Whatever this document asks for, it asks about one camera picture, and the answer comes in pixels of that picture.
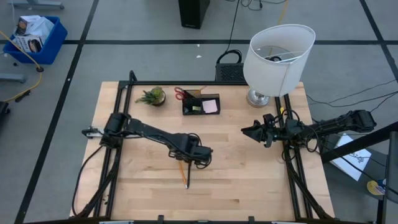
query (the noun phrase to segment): small potted plant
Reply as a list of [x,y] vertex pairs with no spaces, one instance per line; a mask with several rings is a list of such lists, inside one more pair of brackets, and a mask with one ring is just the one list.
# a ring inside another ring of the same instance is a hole
[[141,98],[136,100],[136,103],[145,103],[152,106],[162,106],[166,101],[166,94],[162,87],[155,87],[151,91],[145,91]]

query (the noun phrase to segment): scissors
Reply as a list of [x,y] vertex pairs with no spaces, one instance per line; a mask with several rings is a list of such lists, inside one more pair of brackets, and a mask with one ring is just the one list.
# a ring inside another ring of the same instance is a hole
[[183,99],[187,98],[187,94],[180,87],[175,87],[174,88],[174,92],[176,92],[175,98],[178,99],[178,100],[183,100]]

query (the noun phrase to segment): wooden table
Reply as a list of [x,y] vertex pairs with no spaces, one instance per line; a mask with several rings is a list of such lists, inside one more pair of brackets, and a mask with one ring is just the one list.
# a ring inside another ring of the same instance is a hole
[[[117,86],[117,82],[102,83],[94,127],[105,126],[113,110]],[[246,102],[248,86],[207,86],[202,93],[220,94],[221,114],[182,116],[181,101],[174,98],[171,85],[162,86],[167,99],[159,108],[134,102],[143,90],[152,87],[133,86],[129,114],[170,133],[197,133],[203,145],[214,150],[213,161],[204,170],[192,169],[191,186],[187,190],[178,162],[167,156],[164,145],[147,139],[124,140],[112,220],[156,220],[158,215],[164,215],[165,220],[244,221],[248,216],[254,216],[256,221],[295,219],[286,165],[281,158],[282,143],[274,142],[272,147],[265,148],[240,131],[251,126],[255,119],[262,122],[263,114],[276,114],[273,98],[266,107],[253,108]],[[300,119],[312,123],[303,84],[289,95],[292,109]],[[88,140],[84,160],[98,148],[99,141],[99,138]],[[77,211],[98,188],[104,152],[103,149],[95,155],[81,175]],[[334,216],[320,156],[305,149],[301,152],[309,191]],[[298,188],[297,192],[304,217],[302,194]]]

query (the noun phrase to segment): sticky note pad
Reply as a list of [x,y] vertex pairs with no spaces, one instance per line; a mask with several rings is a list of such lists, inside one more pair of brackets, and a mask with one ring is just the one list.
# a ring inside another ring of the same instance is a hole
[[214,113],[218,111],[216,100],[203,101],[202,105],[205,113]]

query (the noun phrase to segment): pencil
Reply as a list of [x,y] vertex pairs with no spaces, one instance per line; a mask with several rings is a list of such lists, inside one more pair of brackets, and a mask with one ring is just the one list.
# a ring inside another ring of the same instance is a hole
[[204,87],[202,87],[202,88],[200,88],[199,90],[197,90],[197,91],[195,91],[194,93],[193,93],[193,95],[195,96],[196,94],[198,94],[198,93],[200,93],[204,88],[206,88],[207,86],[204,86]]
[[183,182],[184,182],[185,188],[188,189],[187,180],[186,180],[186,178],[185,178],[184,171],[183,171],[183,169],[182,169],[181,161],[179,161],[178,164],[179,164],[179,166],[180,166],[180,172],[181,172],[181,176],[182,176],[182,180],[183,180]]

